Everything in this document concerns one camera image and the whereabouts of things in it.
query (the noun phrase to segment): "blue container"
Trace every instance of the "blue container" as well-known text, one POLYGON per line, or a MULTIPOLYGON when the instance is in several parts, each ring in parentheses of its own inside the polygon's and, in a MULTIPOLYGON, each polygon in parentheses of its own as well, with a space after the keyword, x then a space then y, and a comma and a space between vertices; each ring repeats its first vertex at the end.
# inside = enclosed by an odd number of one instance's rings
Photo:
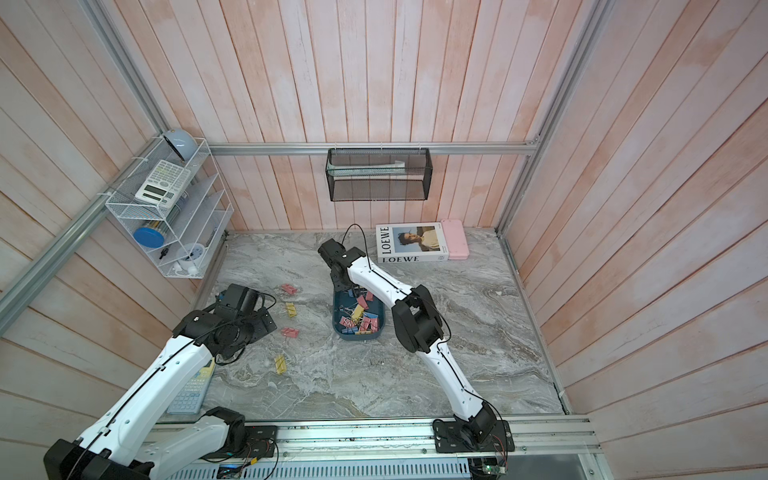
MULTIPOLYGON (((359 289, 359 290, 362 292, 363 296, 366 295, 365 289, 359 289)), ((333 296, 333 320, 332 320, 333 329, 344 340, 357 341, 357 340, 373 340, 373 339, 379 338, 379 335, 382 334, 382 330, 384 329, 384 302, 382 302, 381 300, 375 297, 373 298, 373 300, 368 302, 368 309, 366 310, 366 313, 373 313, 374 315, 379 316, 379 331, 374 333, 367 333, 366 335, 355 335, 354 333, 342 332, 342 330, 346 328, 341 323, 339 323, 341 321, 341 317, 349 316, 349 315, 342 312, 341 309, 345 307, 345 308, 351 308, 354 310, 356 306, 357 306, 357 297, 353 296, 349 290, 336 292, 336 294, 333 296)))

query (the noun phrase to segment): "gray marble surface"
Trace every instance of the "gray marble surface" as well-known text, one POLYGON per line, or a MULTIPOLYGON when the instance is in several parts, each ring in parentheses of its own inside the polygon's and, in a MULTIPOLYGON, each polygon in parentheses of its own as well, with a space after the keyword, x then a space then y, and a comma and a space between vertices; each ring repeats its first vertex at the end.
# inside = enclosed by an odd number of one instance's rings
MULTIPOLYGON (((531 320, 492 230, 466 230, 468 260, 388 264, 401 281, 427 286, 450 322, 451 351, 479 394, 502 414, 562 413, 531 320)), ((242 234, 229 252, 214 292, 239 283, 272 293, 278 330, 247 347, 231 366, 218 366, 204 401, 257 419, 329 419, 451 415, 445 393, 417 355, 397 341, 392 319, 378 339, 345 341, 331 326, 333 285, 318 246, 342 233, 242 234), (290 296, 280 285, 299 291, 290 296), (296 305, 289 318, 284 302, 296 305), (297 339, 280 334, 300 330, 297 339), (274 359, 287 359, 277 375, 274 359)), ((374 252, 372 232, 367 232, 374 252)), ((363 248, 359 231, 346 246, 363 248)), ((181 420, 166 415, 165 421, 181 420)))

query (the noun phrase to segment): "calculator display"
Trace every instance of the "calculator display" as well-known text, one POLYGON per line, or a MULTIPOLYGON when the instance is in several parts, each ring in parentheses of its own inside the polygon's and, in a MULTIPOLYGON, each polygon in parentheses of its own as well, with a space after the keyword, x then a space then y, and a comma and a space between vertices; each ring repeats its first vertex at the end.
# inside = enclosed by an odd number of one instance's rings
POLYGON ((160 188, 157 188, 157 187, 152 187, 151 185, 147 185, 146 187, 144 187, 144 189, 152 192, 153 194, 158 194, 161 196, 167 193, 165 190, 161 190, 160 188))

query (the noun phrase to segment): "calculator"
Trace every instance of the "calculator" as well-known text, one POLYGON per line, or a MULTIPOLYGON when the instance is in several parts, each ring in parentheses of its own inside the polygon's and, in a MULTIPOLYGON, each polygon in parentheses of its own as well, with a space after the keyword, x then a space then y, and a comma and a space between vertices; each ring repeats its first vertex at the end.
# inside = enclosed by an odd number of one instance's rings
POLYGON ((194 374, 194 377, 181 389, 176 398, 170 402, 167 412, 171 414, 186 413, 196 415, 203 405, 205 392, 208 391, 210 380, 214 374, 216 363, 211 358, 208 364, 194 374))
POLYGON ((146 204, 171 208, 179 194, 187 187, 192 170, 161 160, 147 175, 134 197, 146 204))

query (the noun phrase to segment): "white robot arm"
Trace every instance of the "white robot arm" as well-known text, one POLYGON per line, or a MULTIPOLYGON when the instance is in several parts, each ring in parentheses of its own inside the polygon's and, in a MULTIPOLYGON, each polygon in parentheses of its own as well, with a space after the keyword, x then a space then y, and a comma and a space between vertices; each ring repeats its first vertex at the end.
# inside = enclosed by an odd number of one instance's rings
POLYGON ((247 440, 245 418, 221 407, 162 442, 145 449, 141 445, 179 391, 212 356, 228 358, 276 329, 263 304, 254 311, 259 297, 256 290, 232 284, 220 302, 185 316, 160 355, 109 411, 75 442, 58 440, 46 452, 48 477, 164 480, 212 452, 220 456, 241 452, 247 440))
POLYGON ((335 291, 360 285, 392 309, 395 334, 409 352, 416 353, 445 390, 454 417, 462 424, 468 447, 482 444, 496 424, 496 415, 470 385, 456 363, 442 331, 442 316, 429 290, 400 282, 374 263, 359 248, 349 250, 327 240, 318 253, 331 269, 335 291))

